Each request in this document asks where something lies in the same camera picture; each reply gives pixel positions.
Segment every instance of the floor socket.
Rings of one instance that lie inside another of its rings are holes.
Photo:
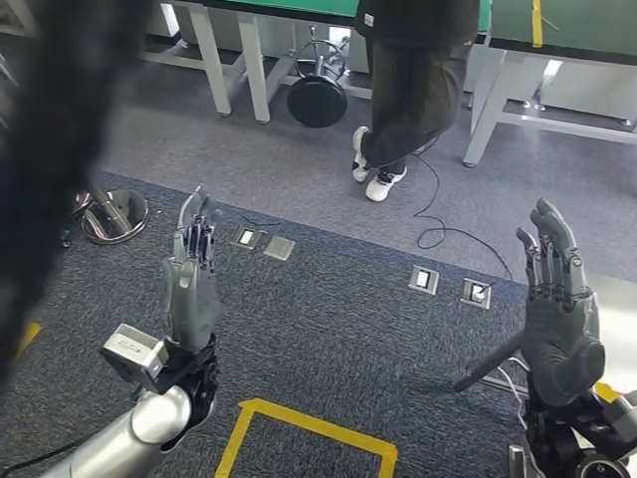
[[[263,233],[257,231],[256,229],[251,229],[247,226],[239,226],[236,231],[235,231],[235,234],[233,234],[230,243],[233,246],[251,251],[257,245],[261,234]]]
[[[414,266],[411,277],[409,279],[409,288],[435,296],[435,291],[438,290],[439,277],[439,274],[435,271]]]
[[[491,303],[491,288],[488,284],[465,279],[460,302],[482,309],[489,309]]]
[[[294,248],[294,241],[279,236],[272,236],[267,247],[263,251],[266,256],[273,257],[279,261],[287,261],[292,249]]]

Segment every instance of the black stool seat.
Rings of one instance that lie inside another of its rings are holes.
[[[343,87],[326,76],[308,76],[294,84],[288,108],[308,127],[328,127],[340,120],[347,109]]]

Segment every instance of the wire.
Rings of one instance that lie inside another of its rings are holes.
[[[69,451],[72,448],[75,448],[77,446],[80,446],[82,443],[85,443],[85,441],[88,440],[91,436],[93,436],[93,433],[82,436],[82,437],[78,438],[77,440],[72,441],[71,443],[68,443],[66,445],[61,446],[61,447],[55,449],[54,451],[50,451],[48,453],[45,453],[44,455],[40,455],[37,458],[33,458],[33,459],[28,460],[28,461],[23,461],[22,463],[18,463],[17,465],[12,465],[12,466],[10,466],[8,468],[5,468],[4,470],[2,470],[2,474],[0,475],[0,478],[7,478],[8,476],[9,476],[10,473],[13,473],[14,471],[21,470],[23,468],[27,468],[27,467],[29,467],[29,466],[35,465],[36,463],[40,463],[41,461],[48,460],[49,458],[53,458],[54,456],[60,455],[60,453],[64,453],[65,451]]]
[[[433,203],[435,202],[435,199],[438,197],[438,192],[440,190],[440,176],[439,176],[438,173],[435,172],[435,169],[433,169],[433,167],[432,167],[430,164],[425,161],[424,159],[423,159],[420,156],[422,154],[427,152],[429,149],[432,148],[434,145],[435,145],[435,143],[438,141],[438,138],[439,138],[439,136],[436,136],[430,145],[426,147],[423,151],[420,151],[419,153],[413,153],[412,154],[412,156],[417,158],[420,162],[426,166],[435,178],[435,189],[433,191],[433,194],[431,196],[431,199],[429,199],[429,202],[426,206],[424,206],[422,209],[414,213],[413,215],[413,217],[415,217],[415,218],[417,218],[417,219],[427,219],[427,220],[435,221],[435,222],[437,222],[438,224],[439,224],[439,227],[427,227],[426,229],[422,231],[417,237],[417,239],[416,240],[416,246],[417,246],[418,249],[420,249],[420,250],[423,250],[423,251],[429,251],[429,250],[431,250],[431,249],[435,249],[435,248],[439,246],[440,244],[442,244],[443,242],[445,242],[445,239],[447,238],[448,232],[457,232],[457,233],[463,234],[464,236],[469,237],[469,238],[472,239],[475,242],[482,244],[482,245],[486,247],[487,249],[491,251],[494,256],[496,256],[496,258],[497,258],[497,260],[500,264],[502,264],[502,266],[506,272],[507,276],[509,276],[509,278],[512,281],[513,280],[513,274],[511,272],[511,269],[509,269],[509,266],[506,264],[506,262],[505,262],[505,260],[499,252],[497,252],[496,250],[496,248],[494,248],[494,246],[492,246],[492,245],[491,245],[491,244],[489,244],[486,241],[483,241],[482,239],[480,239],[479,237],[476,237],[473,234],[471,234],[470,232],[467,232],[467,231],[465,231],[465,230],[463,230],[463,229],[457,229],[457,228],[455,228],[455,227],[447,227],[447,225],[445,224],[444,221],[442,221],[442,219],[440,219],[439,217],[432,216],[430,214],[426,214],[426,212],[428,211],[431,206],[432,206]],[[427,234],[429,234],[429,233],[432,233],[432,232],[442,232],[442,237],[441,237],[437,242],[435,242],[435,243],[431,244],[431,245],[423,245],[422,244],[423,238],[424,238]],[[491,287],[497,284],[500,280],[501,279],[497,279],[496,281],[494,281],[491,284],[485,286],[485,287],[482,288],[482,290],[481,292],[485,292],[487,289],[491,289]]]
[[[518,393],[518,390],[513,385],[513,381],[509,376],[508,373],[505,372],[502,367],[498,366],[497,370],[504,376],[509,386],[511,388],[511,391],[515,396],[515,399],[518,400],[518,419],[520,420],[520,423],[522,424],[522,427],[525,430],[528,430],[528,427],[527,426],[527,422],[525,421],[525,417],[522,416],[522,407],[525,406],[525,401]]]
[[[519,365],[519,367],[522,368],[522,369],[523,369],[524,371],[525,371],[526,373],[530,373],[530,372],[531,371],[531,370],[529,368],[529,366],[528,366],[528,365],[527,365],[527,364],[524,363],[523,361],[520,360],[519,358],[516,358],[516,357],[509,357],[509,358],[507,358],[507,359],[506,359],[506,361],[509,361],[509,362],[511,362],[511,363],[516,363],[517,365]]]

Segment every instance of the yellow floor line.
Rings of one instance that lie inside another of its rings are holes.
[[[20,356],[39,331],[40,331],[40,326],[38,326],[38,324],[35,324],[35,323],[32,323],[32,322],[29,322],[29,324],[27,324],[26,325],[26,332],[22,338],[22,341],[20,344],[20,348],[18,349],[18,354],[17,355],[17,357]]]
[[[291,408],[277,405],[276,403],[271,403],[260,398],[254,398],[252,400],[242,401],[238,406],[241,407],[241,413],[238,415],[235,429],[232,430],[232,434],[230,435],[230,439],[228,441],[226,450],[224,450],[219,467],[215,472],[214,478],[229,478],[232,465],[235,464],[235,460],[239,452],[241,443],[243,442],[245,433],[248,431],[248,427],[250,425],[250,421],[255,413],[260,413],[275,420],[296,425],[333,440],[380,455],[381,464],[378,474],[379,478],[392,478],[394,476],[394,468],[399,457],[399,451],[391,443],[306,415]]]

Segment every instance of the yellow label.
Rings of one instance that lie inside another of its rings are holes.
[[[542,10],[540,0],[533,0],[531,9],[531,25],[533,29],[534,48],[540,48],[543,45],[542,35]]]
[[[612,403],[613,401],[614,401],[615,398],[621,394],[612,389],[612,387],[611,387],[610,385],[602,383],[601,381],[595,383],[592,390],[596,393],[597,396],[599,396],[599,398],[602,398],[602,400],[608,403]]]

